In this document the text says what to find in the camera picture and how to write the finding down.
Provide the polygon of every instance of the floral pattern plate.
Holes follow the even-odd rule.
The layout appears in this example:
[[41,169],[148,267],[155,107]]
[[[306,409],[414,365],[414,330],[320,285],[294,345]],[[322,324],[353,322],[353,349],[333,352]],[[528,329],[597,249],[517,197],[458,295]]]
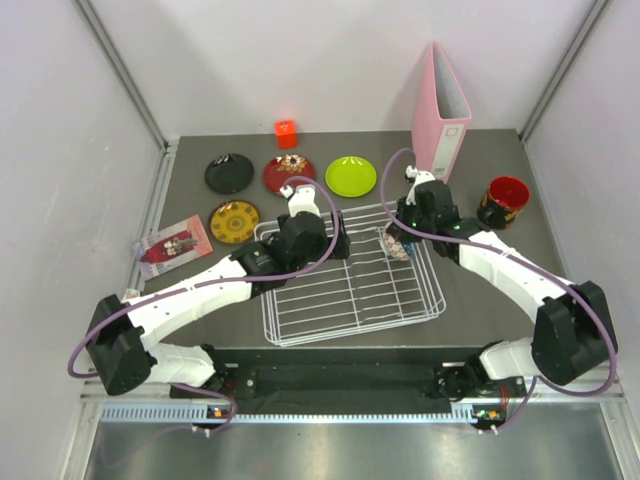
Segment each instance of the floral pattern plate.
[[[262,179],[267,188],[280,195],[280,187],[290,177],[301,175],[312,180],[316,178],[316,169],[308,158],[300,155],[283,155],[271,160],[262,172]],[[304,185],[304,182],[292,182],[293,188]]]

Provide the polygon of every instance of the red box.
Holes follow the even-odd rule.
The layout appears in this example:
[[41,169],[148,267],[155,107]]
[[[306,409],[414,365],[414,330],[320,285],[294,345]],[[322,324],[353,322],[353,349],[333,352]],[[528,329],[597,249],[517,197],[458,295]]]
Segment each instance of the red box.
[[279,148],[293,148],[298,144],[298,139],[296,137],[296,125],[293,123],[293,120],[276,122],[275,127],[276,139],[278,140]]

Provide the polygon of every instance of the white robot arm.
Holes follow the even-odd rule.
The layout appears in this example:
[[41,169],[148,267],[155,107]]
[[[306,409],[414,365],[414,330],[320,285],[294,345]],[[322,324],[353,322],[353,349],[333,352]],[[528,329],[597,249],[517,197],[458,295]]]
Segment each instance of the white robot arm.
[[[453,204],[449,187],[436,180],[430,172],[408,167],[405,177],[413,185],[407,196],[398,200],[396,218],[423,233],[454,237],[505,252],[498,254],[464,243],[433,241],[439,255],[487,280],[511,298],[534,323],[533,338],[494,343],[470,358],[462,375],[466,387],[477,388],[494,380],[540,374],[556,384],[566,385],[608,359],[605,342],[593,322],[565,290],[548,277],[508,258],[518,257],[532,265],[479,220],[461,218]],[[395,223],[388,227],[387,233],[400,242],[423,240]],[[617,351],[602,289],[592,282],[573,285],[560,277],[554,276],[554,279],[570,286],[596,312]],[[458,385],[452,386],[451,391],[455,394],[451,396],[466,396],[458,388],[461,382],[455,383]]]
[[[216,265],[163,291],[127,301],[143,304],[103,329],[87,350],[110,395],[119,395],[144,382],[182,383],[193,387],[218,389],[225,369],[212,347],[180,347],[161,343],[167,335],[203,316],[232,303],[243,302],[285,281],[255,281],[300,270],[319,259],[330,238],[315,204],[310,185],[281,191],[289,214],[278,218],[280,231],[262,242],[244,244]],[[349,239],[339,215],[338,240],[330,258],[349,256]],[[237,279],[210,283],[220,279]],[[174,296],[163,294],[183,289]],[[89,330],[126,305],[115,295],[99,302]]]

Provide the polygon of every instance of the pink file box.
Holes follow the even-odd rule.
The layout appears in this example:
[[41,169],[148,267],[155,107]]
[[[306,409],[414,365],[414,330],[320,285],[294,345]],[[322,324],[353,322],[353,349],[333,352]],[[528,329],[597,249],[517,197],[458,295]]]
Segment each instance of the pink file box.
[[416,167],[447,181],[471,122],[471,111],[437,42],[429,46],[411,140]]

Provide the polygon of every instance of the wire rack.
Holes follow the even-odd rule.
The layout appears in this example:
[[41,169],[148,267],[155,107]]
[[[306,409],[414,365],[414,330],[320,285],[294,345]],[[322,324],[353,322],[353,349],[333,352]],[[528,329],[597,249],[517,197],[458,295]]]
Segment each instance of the wire rack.
[[[389,219],[381,205],[342,214],[351,239],[349,259],[327,261],[262,295],[269,342],[300,345],[426,322],[444,312],[446,302],[424,242],[414,245],[411,261],[393,260],[382,250]],[[330,215],[323,218],[331,231]],[[277,222],[261,223],[255,237],[265,240],[276,231]]]

